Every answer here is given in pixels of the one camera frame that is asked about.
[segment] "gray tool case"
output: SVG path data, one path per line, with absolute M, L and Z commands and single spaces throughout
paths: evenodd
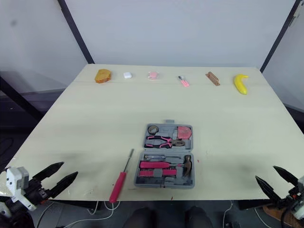
M 157 126 L 158 132 L 151 135 L 148 132 L 150 126 Z M 145 148 L 145 144 L 160 145 L 166 143 L 163 140 L 153 139 L 148 140 L 147 136 L 163 136 L 170 137 L 173 140 L 177 140 L 178 127 L 184 126 L 191 129 L 191 136 L 188 140 L 182 139 L 185 142 L 183 146 L 172 146 L 171 148 Z M 193 148 L 193 128 L 191 125 L 175 124 L 173 120 L 167 120 L 166 124 L 151 123 L 147 125 L 143 147 L 145 150 L 140 154 L 139 162 L 135 172 L 134 184 L 136 187 L 146 187 L 146 188 L 177 188 L 177 189 L 191 189 L 194 187 L 194 156 L 191 153 Z M 160 156 L 159 158 L 145 159 L 146 155 Z M 185 176 L 185 167 L 179 165 L 170 167 L 166 170 L 169 174 L 174 172 L 174 175 L 163 175 L 163 173 L 168 174 L 164 169 L 141 169 L 141 162 L 168 162 L 172 165 L 183 164 L 186 162 L 185 155 L 190 155 L 191 169 L 188 175 Z M 142 176 L 143 172 L 148 171 L 151 176 Z

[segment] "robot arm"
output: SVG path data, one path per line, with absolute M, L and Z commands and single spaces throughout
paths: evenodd
M 65 190 L 73 183 L 78 172 L 67 175 L 51 190 L 46 190 L 41 185 L 42 180 L 53 175 L 62 165 L 63 162 L 51 164 L 33 176 L 30 181 L 29 172 L 24 167 L 7 168 L 6 185 L 13 196 L 5 202 L 0 202 L 0 219 L 11 227 L 18 227 L 17 223 L 24 223 L 23 219 L 30 216 L 28 210 L 34 211 L 37 205 L 44 203 L 50 197 L 55 198 Z
M 294 187 L 289 190 L 289 195 L 281 199 L 274 191 L 273 188 L 263 179 L 256 176 L 257 183 L 262 191 L 270 198 L 274 206 L 282 209 L 287 207 L 281 217 L 281 226 L 284 227 L 284 217 L 287 212 L 291 211 L 294 217 L 304 224 L 304 176 L 297 179 L 287 170 L 274 166 L 278 174 L 287 182 L 291 183 Z

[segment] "wall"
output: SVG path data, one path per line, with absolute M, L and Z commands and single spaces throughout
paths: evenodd
M 304 112 L 304 7 L 263 75 L 283 103 Z
M 260 68 L 295 0 L 66 0 L 95 63 Z
M 86 63 L 56 0 L 0 0 L 0 73 L 18 92 L 66 88 Z

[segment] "banana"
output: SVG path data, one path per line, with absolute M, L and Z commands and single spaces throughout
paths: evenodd
M 247 89 L 242 82 L 242 78 L 248 78 L 247 75 L 237 75 L 234 77 L 234 85 L 241 94 L 247 94 Z

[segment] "toolbox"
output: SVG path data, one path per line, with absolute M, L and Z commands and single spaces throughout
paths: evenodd
M 194 187 L 193 128 L 191 125 L 150 123 L 146 126 L 144 151 L 135 172 L 136 187 Z

